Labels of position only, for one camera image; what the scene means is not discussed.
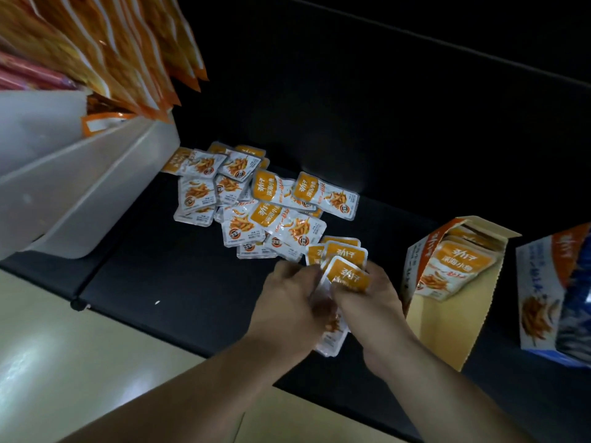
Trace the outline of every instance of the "forearm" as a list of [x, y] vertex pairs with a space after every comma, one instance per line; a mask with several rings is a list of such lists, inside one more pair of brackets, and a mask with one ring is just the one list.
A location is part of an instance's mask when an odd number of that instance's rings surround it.
[[531, 442], [470, 380], [406, 338], [386, 358], [388, 386], [428, 443]]
[[232, 347], [70, 435], [78, 442], [216, 442], [297, 361], [260, 341]]

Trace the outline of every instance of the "person's left hand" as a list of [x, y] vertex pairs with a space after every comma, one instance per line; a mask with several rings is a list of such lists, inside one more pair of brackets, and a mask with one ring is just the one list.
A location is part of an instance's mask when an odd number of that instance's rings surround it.
[[303, 360], [336, 309], [332, 301], [315, 305], [314, 311], [308, 303], [321, 275], [320, 266], [279, 261], [265, 280], [245, 337], [273, 345], [293, 365]]

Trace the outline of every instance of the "person's right hand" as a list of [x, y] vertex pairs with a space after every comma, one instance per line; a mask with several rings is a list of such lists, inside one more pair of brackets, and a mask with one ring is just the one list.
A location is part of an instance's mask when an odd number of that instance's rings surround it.
[[367, 367], [387, 381], [387, 365], [397, 351], [418, 342], [404, 318], [403, 305], [383, 268], [368, 261], [371, 277], [365, 294], [332, 284], [332, 294], [351, 332], [364, 348]]

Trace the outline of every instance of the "open cardboard box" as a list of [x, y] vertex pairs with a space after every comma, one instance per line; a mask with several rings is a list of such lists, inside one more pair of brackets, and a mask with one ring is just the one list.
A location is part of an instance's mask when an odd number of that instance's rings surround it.
[[[504, 244], [501, 257], [490, 268], [444, 301], [415, 295], [433, 250], [452, 227], [465, 224]], [[476, 343], [491, 307], [492, 295], [503, 265], [509, 238], [519, 233], [478, 216], [457, 217], [408, 248], [400, 296], [407, 322], [420, 341], [443, 361], [460, 371]]]

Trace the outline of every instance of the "round logo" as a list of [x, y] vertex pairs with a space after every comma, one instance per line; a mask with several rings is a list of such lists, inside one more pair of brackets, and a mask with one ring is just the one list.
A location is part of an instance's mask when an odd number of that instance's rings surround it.
[[232, 238], [232, 239], [240, 238], [240, 229], [230, 229], [230, 238]]
[[303, 234], [302, 236], [300, 236], [300, 237], [298, 238], [298, 240], [297, 240], [297, 243], [298, 243], [299, 245], [304, 245], [304, 246], [306, 246], [306, 245], [310, 244], [310, 240], [308, 239], [308, 237], [307, 237], [305, 234]]

